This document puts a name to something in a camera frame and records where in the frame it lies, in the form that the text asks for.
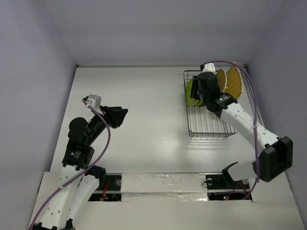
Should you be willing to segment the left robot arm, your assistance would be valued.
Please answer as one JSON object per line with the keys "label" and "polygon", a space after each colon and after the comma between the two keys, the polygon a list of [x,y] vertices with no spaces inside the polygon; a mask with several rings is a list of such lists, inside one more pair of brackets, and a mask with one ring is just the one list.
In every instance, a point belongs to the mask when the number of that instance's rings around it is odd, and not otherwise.
{"label": "left robot arm", "polygon": [[128,110],[100,106],[92,112],[90,121],[77,117],[70,122],[58,187],[39,209],[45,213],[35,215],[31,230],[72,230],[93,192],[106,185],[105,168],[91,163],[91,145],[104,130],[120,127]]}

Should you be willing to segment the square bamboo woven tray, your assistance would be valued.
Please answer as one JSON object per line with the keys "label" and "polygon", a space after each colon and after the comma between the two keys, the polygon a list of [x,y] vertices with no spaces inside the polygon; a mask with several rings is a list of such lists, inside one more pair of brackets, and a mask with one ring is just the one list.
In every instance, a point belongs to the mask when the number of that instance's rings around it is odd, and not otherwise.
{"label": "square bamboo woven tray", "polygon": [[226,72],[226,79],[227,83],[224,92],[230,94],[235,99],[238,99],[243,91],[243,80],[240,69],[237,66],[232,65]]}

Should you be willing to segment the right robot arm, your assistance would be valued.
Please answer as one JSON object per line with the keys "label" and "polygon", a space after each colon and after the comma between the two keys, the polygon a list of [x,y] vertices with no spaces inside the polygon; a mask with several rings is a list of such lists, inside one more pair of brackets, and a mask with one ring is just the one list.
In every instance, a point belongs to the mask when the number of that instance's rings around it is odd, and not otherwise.
{"label": "right robot arm", "polygon": [[192,78],[191,97],[202,100],[205,107],[231,125],[254,148],[255,160],[234,162],[221,175],[224,187],[231,188],[242,179],[270,182],[292,167],[293,141],[267,130],[251,117],[231,94],[221,92],[217,76],[202,72]]}

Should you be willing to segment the rounded bamboo woven tray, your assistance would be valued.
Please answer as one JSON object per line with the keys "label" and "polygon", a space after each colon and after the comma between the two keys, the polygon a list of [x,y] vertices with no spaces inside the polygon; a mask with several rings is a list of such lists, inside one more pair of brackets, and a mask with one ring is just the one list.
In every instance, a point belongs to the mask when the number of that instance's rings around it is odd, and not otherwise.
{"label": "rounded bamboo woven tray", "polygon": [[216,73],[218,84],[220,87],[220,92],[224,92],[227,85],[227,75],[223,69],[219,69]]}

